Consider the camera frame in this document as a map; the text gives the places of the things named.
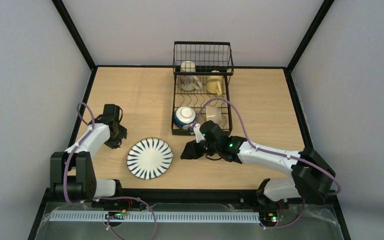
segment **white and blue plate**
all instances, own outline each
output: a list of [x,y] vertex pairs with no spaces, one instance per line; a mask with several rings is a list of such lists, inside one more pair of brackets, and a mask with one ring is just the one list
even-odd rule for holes
[[163,175],[173,161],[169,144],[159,138],[146,138],[136,143],[127,154],[128,170],[140,179]]

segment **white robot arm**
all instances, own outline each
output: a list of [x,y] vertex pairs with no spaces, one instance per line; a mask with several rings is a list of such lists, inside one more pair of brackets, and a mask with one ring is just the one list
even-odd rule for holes
[[[70,200],[90,200],[110,197],[121,191],[118,179],[96,179],[92,158],[102,145],[115,149],[127,137],[127,129],[120,125],[121,108],[105,104],[103,113],[89,123],[83,136],[63,152],[55,152],[50,158],[50,192],[56,199],[64,199],[64,188]],[[68,170],[76,170],[75,176],[65,176]]]
[[277,202],[289,198],[304,198],[307,203],[323,204],[332,179],[297,159],[306,159],[317,168],[335,176],[333,169],[313,149],[287,151],[248,142],[246,138],[228,136],[212,121],[193,128],[196,140],[188,142],[182,159],[198,159],[203,155],[218,154],[228,162],[255,164],[286,174],[287,178],[264,179],[257,194],[264,201]]

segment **wire dish rack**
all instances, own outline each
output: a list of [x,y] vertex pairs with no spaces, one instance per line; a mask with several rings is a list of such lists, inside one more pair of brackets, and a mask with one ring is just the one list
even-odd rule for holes
[[[195,68],[193,70],[181,71],[181,65],[185,61],[194,62]],[[181,129],[174,124],[173,118],[179,107],[190,107],[194,109],[198,116],[201,106],[208,100],[217,97],[230,100],[229,82],[233,73],[232,49],[229,42],[175,41],[173,51],[174,91],[171,133],[173,135],[191,135],[188,130]],[[203,87],[200,90],[183,90],[180,87],[180,79],[185,75],[197,76]],[[223,77],[221,95],[211,94],[207,91],[207,77],[214,75]],[[231,107],[221,100],[215,100],[209,105],[220,109],[222,120],[219,126],[224,132],[230,134],[233,129]],[[198,123],[202,125],[205,121],[206,111],[204,109],[198,119]]]

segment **wooden tabletop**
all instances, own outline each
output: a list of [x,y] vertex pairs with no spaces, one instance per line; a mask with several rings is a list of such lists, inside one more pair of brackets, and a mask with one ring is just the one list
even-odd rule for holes
[[[127,139],[117,149],[105,145],[93,158],[97,179],[120,179],[133,189],[257,189],[267,178],[284,178],[280,172],[252,164],[224,160],[182,160],[180,155],[193,136],[171,132],[174,78],[171,68],[99,67],[87,104],[95,116],[104,104],[123,109],[121,125]],[[273,148],[301,151],[304,143],[282,69],[235,69],[229,84],[230,100],[240,111],[253,142]],[[87,111],[85,119],[91,118]],[[232,113],[232,135],[244,136]],[[81,125],[77,137],[86,131]],[[127,153],[140,140],[157,137],[172,148],[171,167],[162,176],[144,180],[133,176]]]

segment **mug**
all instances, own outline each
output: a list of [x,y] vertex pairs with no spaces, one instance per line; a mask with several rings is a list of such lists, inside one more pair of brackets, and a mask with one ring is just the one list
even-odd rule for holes
[[174,112],[173,122],[178,128],[187,130],[196,118],[197,114],[191,107],[181,106]]
[[[195,63],[193,61],[184,61],[180,65],[180,71],[184,73],[194,73]],[[200,79],[195,75],[181,75],[180,88],[185,91],[201,90],[203,84]]]
[[215,124],[220,125],[222,123],[222,111],[216,106],[205,106],[205,118],[207,121],[213,121]]
[[218,96],[221,96],[223,93],[222,80],[223,76],[208,76],[206,78],[206,90],[211,94],[217,94]]

